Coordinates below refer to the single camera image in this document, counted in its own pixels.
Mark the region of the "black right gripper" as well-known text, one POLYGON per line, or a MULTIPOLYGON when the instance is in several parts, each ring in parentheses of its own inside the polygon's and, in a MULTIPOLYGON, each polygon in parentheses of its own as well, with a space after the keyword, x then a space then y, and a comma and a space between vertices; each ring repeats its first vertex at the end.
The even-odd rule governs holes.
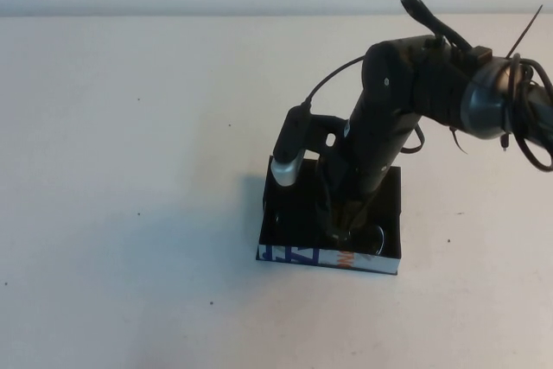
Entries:
POLYGON ((365 224, 367 210, 391 164, 392 146, 388 143, 336 143, 321 148, 316 212, 322 214, 329 239, 344 239, 340 214, 344 214, 347 232, 365 224))

